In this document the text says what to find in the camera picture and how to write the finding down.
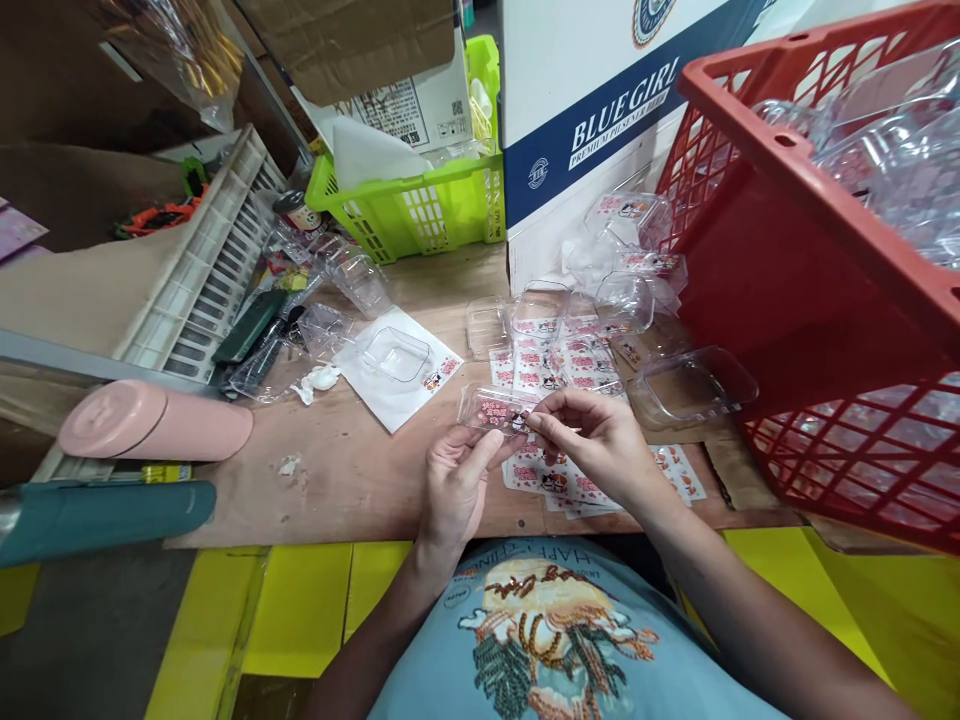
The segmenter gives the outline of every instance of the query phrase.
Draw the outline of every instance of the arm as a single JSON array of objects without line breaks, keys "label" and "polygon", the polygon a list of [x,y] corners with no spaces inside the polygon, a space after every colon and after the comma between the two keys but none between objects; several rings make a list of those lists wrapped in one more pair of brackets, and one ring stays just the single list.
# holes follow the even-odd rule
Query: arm
[{"label": "arm", "polygon": [[643,526],[743,685],[795,718],[916,717],[683,505],[625,403],[563,390],[528,422],[541,434],[548,462],[566,452]]},{"label": "arm", "polygon": [[526,441],[454,427],[427,453],[426,513],[383,598],[314,683],[304,720],[365,718],[443,593],[483,513],[487,471]]}]

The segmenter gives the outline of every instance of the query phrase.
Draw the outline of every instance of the blue stripe on box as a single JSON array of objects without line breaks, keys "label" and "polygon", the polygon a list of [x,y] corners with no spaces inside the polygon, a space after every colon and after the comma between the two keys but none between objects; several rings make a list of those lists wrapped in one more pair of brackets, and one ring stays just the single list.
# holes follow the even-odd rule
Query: blue stripe on box
[{"label": "blue stripe on box", "polygon": [[[742,45],[767,4],[769,0],[728,0],[505,148],[507,227],[678,108],[684,102],[676,86],[683,67],[699,57]],[[678,5],[674,12],[682,11],[682,0]]]}]

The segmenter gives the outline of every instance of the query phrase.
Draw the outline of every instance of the red plastic basket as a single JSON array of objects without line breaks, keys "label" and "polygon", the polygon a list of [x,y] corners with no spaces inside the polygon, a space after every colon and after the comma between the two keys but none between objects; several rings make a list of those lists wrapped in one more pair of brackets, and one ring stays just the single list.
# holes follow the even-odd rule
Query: red plastic basket
[{"label": "red plastic basket", "polygon": [[930,265],[752,111],[816,106],[960,35],[923,2],[690,63],[660,180],[687,256],[681,318],[760,397],[739,416],[786,502],[960,554],[960,273]]}]

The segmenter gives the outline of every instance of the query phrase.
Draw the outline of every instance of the light blue t-shirt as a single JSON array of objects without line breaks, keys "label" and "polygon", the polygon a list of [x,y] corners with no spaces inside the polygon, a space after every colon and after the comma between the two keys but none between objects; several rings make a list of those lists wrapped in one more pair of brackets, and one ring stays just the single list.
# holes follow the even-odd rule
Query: light blue t-shirt
[{"label": "light blue t-shirt", "polygon": [[783,718],[673,602],[581,538],[498,541],[457,568],[371,718]]}]

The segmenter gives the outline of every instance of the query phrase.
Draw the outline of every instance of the person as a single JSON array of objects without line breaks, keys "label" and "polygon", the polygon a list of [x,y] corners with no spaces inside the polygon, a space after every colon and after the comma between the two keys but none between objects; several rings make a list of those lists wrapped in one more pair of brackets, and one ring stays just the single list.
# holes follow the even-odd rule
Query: person
[{"label": "person", "polygon": [[306,718],[916,717],[683,504],[626,403],[564,389],[527,422],[548,463],[566,453],[640,523],[709,639],[582,538],[496,541],[460,562],[488,471],[526,437],[458,426],[428,452],[412,551]]}]

